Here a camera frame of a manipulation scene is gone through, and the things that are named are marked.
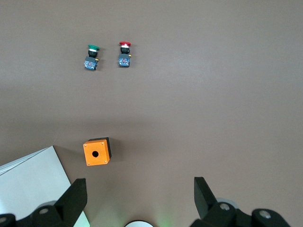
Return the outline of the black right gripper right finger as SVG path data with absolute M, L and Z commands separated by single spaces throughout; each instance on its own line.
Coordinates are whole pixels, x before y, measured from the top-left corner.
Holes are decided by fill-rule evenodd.
M 219 202 L 205 178 L 194 178 L 194 201 L 199 214 L 192 227 L 288 227 L 288 222 L 277 212 L 255 209 L 251 215 L 230 203 Z

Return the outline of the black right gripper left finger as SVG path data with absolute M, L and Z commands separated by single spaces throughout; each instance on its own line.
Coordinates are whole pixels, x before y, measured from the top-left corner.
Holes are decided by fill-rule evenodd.
M 1 214 L 2 227 L 72 227 L 87 204 L 85 178 L 76 179 L 53 205 L 44 205 L 27 217 L 16 220 L 11 213 Z

